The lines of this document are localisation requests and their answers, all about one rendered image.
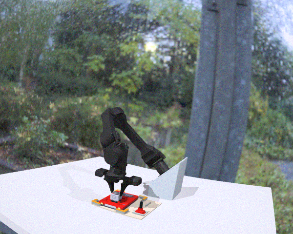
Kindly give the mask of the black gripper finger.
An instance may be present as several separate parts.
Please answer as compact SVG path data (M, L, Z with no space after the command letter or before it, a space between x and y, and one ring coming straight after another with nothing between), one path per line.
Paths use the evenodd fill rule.
M107 181L107 179L104 178L104 180ZM114 182L109 182L107 181L108 185L109 185L109 188L110 188L110 192L113 193L114 191Z
M125 184L125 183L121 183L121 191L120 191L120 196L123 195L123 192L126 190L126 187L128 186L129 184Z

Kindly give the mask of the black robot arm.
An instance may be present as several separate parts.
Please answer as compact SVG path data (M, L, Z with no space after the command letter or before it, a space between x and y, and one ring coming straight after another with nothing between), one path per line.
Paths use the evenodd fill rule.
M122 170L122 167L114 168L113 164L127 162L129 146L127 143L121 143L120 134L115 131L115 128L121 129L125 136L141 152L141 158L147 166L150 168L154 167L160 174L159 176L172 168L169 168L163 161L166 158L165 155L154 146L146 144L127 123L126 115L120 107L106 109L101 117L103 119L103 132L100 136L101 146L105 162L111 165L106 174L107 181L118 183L120 180L125 179L125 172Z

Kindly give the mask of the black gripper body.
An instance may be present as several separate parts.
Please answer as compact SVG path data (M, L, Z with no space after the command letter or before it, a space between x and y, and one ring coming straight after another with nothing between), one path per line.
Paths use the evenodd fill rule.
M114 168L119 168L119 166L122 167L122 170L125 172L125 175L126 175L127 163L126 162L118 162L117 164L113 164ZM95 171L95 176L97 176L97 177L105 176L105 179L107 179L106 178L107 172L108 172L108 169L100 168ZM131 176L131 177L125 176L123 183L133 185L133 186L138 186L142 183L142 178L138 177L138 176Z

